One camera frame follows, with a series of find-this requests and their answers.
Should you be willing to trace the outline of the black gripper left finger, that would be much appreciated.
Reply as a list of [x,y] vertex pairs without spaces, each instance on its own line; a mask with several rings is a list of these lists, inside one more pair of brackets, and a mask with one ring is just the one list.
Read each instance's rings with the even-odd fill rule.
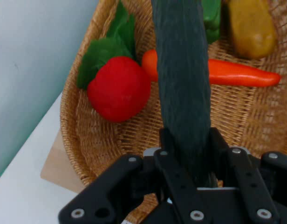
[[120,224],[144,196],[155,193],[159,204],[172,200],[178,224],[190,221],[189,200],[196,188],[174,157],[173,137],[159,132],[161,148],[152,156],[125,154],[64,206],[61,224]]

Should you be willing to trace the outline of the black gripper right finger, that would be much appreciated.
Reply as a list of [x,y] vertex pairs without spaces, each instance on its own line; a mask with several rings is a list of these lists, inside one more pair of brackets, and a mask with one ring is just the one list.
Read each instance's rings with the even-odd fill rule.
[[256,158],[229,147],[217,128],[210,130],[211,165],[223,188],[200,189],[205,210],[199,224],[287,224],[287,155],[276,151]]

